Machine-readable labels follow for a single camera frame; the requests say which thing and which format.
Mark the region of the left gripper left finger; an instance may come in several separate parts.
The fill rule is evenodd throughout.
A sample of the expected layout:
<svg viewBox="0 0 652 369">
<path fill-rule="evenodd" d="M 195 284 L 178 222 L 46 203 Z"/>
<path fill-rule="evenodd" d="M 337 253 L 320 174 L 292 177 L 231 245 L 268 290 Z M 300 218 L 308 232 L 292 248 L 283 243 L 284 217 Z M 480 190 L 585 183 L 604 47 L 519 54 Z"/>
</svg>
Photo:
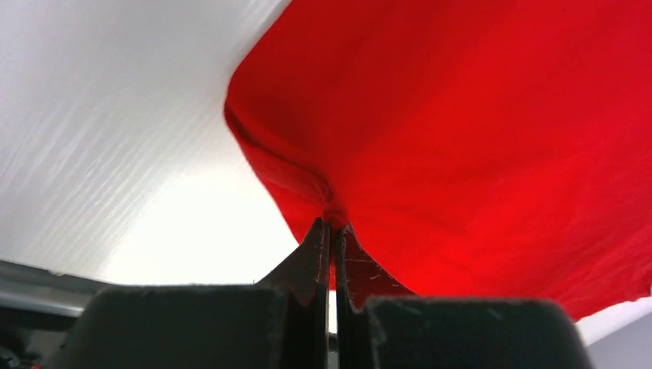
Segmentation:
<svg viewBox="0 0 652 369">
<path fill-rule="evenodd" d="M 115 287 L 50 368 L 325 368 L 330 228 L 316 219 L 257 284 Z"/>
</svg>

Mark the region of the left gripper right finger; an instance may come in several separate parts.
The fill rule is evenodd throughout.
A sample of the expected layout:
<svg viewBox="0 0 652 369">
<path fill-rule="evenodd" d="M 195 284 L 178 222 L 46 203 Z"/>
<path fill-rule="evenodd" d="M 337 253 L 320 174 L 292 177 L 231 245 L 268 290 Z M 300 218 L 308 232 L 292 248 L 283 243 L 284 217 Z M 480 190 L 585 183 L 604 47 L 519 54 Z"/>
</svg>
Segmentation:
<svg viewBox="0 0 652 369">
<path fill-rule="evenodd" d="M 345 228 L 334 244 L 342 368 L 589 368 L 571 319 L 545 300 L 419 297 Z"/>
</svg>

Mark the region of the red t shirt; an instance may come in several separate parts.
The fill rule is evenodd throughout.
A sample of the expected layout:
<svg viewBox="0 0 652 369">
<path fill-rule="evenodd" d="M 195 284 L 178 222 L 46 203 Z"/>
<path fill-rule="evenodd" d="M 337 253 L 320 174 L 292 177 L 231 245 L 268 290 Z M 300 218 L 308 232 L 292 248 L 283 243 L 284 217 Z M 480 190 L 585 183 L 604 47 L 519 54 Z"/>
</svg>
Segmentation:
<svg viewBox="0 0 652 369">
<path fill-rule="evenodd" d="M 649 1 L 293 1 L 225 120 L 296 238 L 351 225 L 417 294 L 650 294 Z"/>
</svg>

